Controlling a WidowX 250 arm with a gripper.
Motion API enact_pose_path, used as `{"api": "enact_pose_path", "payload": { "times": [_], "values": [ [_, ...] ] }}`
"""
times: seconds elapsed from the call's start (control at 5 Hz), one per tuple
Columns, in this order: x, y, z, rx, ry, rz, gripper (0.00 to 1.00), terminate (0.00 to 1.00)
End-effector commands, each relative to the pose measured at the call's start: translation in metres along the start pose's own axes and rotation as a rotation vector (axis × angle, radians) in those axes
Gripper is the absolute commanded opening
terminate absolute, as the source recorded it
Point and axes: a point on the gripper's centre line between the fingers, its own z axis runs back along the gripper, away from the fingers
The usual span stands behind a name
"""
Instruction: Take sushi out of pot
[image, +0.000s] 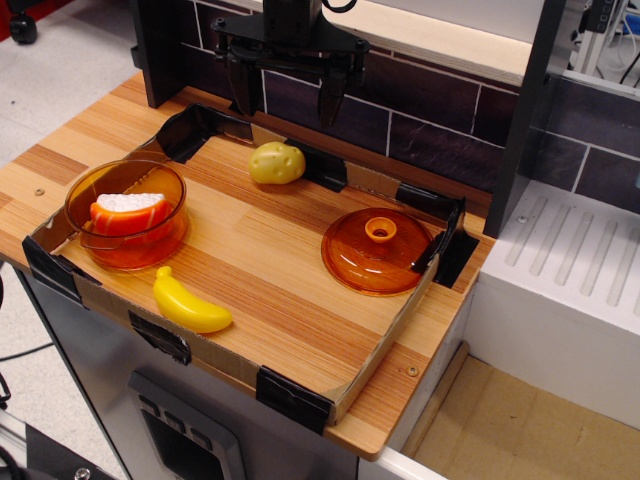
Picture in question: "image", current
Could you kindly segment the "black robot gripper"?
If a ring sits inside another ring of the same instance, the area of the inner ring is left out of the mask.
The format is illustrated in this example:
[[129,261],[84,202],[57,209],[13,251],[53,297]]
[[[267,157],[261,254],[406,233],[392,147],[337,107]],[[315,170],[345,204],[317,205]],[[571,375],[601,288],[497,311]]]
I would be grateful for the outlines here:
[[265,1],[249,16],[219,18],[216,54],[228,69],[237,109],[256,113],[263,71],[321,79],[318,114],[331,127],[339,113],[347,81],[364,78],[369,42],[325,18],[327,1]]

